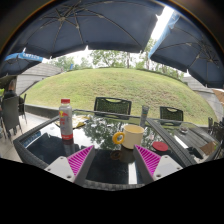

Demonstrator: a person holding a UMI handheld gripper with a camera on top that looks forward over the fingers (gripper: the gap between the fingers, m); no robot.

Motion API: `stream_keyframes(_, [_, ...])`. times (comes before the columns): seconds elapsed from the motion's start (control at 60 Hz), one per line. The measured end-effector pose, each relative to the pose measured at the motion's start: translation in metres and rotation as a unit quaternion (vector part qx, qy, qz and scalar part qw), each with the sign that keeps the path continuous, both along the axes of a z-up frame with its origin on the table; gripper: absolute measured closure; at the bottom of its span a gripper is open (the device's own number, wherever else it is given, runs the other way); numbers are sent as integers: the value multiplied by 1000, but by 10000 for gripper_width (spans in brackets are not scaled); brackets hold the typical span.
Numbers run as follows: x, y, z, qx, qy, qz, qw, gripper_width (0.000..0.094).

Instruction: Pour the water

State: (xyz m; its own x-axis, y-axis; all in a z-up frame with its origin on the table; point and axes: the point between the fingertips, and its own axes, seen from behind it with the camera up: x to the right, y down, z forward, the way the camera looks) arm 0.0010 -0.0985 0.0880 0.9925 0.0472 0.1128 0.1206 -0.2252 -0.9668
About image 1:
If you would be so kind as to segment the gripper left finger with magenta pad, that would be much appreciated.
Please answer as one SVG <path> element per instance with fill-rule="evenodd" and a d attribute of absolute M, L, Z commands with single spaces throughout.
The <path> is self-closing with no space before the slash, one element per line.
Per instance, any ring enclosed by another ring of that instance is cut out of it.
<path fill-rule="evenodd" d="M 82 186 L 94 156 L 95 148 L 91 145 L 68 157 L 58 157 L 46 168 L 46 171 Z"/>

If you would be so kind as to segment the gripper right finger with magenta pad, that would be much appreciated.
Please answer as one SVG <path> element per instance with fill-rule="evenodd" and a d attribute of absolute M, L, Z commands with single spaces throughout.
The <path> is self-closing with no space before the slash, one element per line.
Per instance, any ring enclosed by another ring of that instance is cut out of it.
<path fill-rule="evenodd" d="M 182 169 L 169 155 L 160 156 L 139 145 L 134 146 L 133 155 L 145 184 L 152 183 Z"/>

